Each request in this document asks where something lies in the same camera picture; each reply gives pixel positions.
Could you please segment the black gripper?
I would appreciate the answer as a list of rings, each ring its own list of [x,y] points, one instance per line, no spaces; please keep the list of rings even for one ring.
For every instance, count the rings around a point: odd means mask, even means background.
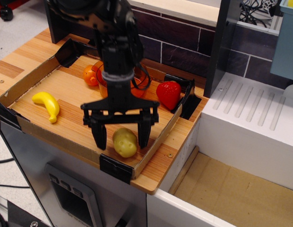
[[[97,147],[106,150],[105,124],[138,123],[138,143],[143,149],[148,144],[151,126],[159,122],[159,103],[132,95],[130,82],[134,79],[133,72],[120,75],[103,72],[102,77],[107,83],[108,96],[81,105],[84,125],[91,127]]]

